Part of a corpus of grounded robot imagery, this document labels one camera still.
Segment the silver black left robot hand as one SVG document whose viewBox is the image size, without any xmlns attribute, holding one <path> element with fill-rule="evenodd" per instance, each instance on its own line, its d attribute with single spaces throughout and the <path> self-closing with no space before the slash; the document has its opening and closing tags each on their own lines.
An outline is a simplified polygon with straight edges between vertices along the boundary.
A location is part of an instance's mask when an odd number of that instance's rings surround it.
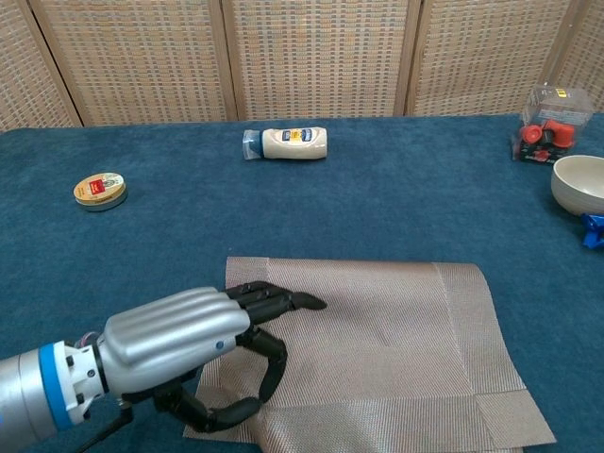
<svg viewBox="0 0 604 453">
<path fill-rule="evenodd" d="M 147 398 L 197 432 L 234 428 L 259 412 L 282 380 L 286 344 L 261 324 L 294 310 L 323 310 L 319 297 L 253 281 L 223 291 L 201 287 L 112 315 L 95 350 L 106 392 L 128 403 Z M 267 360 L 257 395 L 206 408 L 183 382 L 237 347 Z"/>
</svg>

